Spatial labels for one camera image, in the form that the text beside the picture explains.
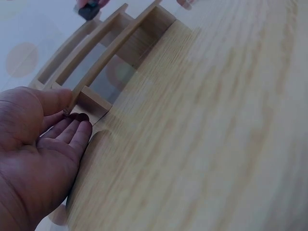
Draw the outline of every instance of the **dark object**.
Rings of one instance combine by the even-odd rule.
[[[90,0],[84,7],[78,10],[78,14],[85,20],[92,20],[100,11],[100,6],[97,2]]]

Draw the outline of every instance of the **human hand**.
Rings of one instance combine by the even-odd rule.
[[[105,5],[107,5],[107,3],[109,2],[110,0],[98,0],[98,4],[99,6],[102,8],[104,7]],[[89,0],[77,0],[77,5],[78,7],[84,7],[87,3],[89,2]]]
[[[68,195],[92,133],[85,114],[60,112],[71,97],[70,90],[0,93],[0,230],[34,230]]]

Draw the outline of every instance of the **wooden frame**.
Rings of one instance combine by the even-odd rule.
[[[115,54],[136,69],[140,66],[146,54],[176,20],[159,5],[160,2],[155,0],[136,19],[125,13],[128,5],[124,4],[104,22],[86,22],[58,49],[29,86],[40,90],[61,88],[88,53],[98,43],[103,44],[107,47],[105,52],[75,86],[73,99],[64,109],[68,115],[78,104],[97,121],[110,110],[111,104],[89,86]]]

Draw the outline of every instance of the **wooden table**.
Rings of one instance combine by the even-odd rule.
[[[308,1],[200,0],[94,126],[80,231],[305,230]]]

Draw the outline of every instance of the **curved wooden slat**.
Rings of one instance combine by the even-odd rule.
[[[45,84],[59,65],[65,58],[72,52],[72,50],[86,37],[88,33],[94,28],[94,22],[88,21],[82,25],[65,43],[55,52],[55,54],[46,62],[38,74],[30,83],[30,87],[34,87],[36,82],[39,81]]]
[[[46,84],[45,89],[51,88],[53,82],[57,82],[62,85],[81,61],[87,56],[87,54],[95,47],[97,43],[109,32],[114,20],[117,16],[127,8],[127,4],[123,4],[118,10],[116,10],[110,17],[108,17],[103,23],[98,25],[92,33],[85,38],[81,44],[69,54],[69,56],[62,62],[59,68],[54,73],[53,77]]]
[[[154,1],[146,10],[144,10],[135,20],[120,33],[120,35],[107,47],[106,51],[96,61],[96,63],[90,68],[87,74],[80,80],[77,86],[73,90],[73,99],[71,104],[64,109],[65,114],[70,114],[74,106],[77,103],[77,98],[84,86],[89,86],[98,76],[98,74],[107,65],[110,59],[116,54],[116,52],[123,46],[123,44],[129,39],[129,37],[137,30],[146,17],[158,6],[161,0]]]

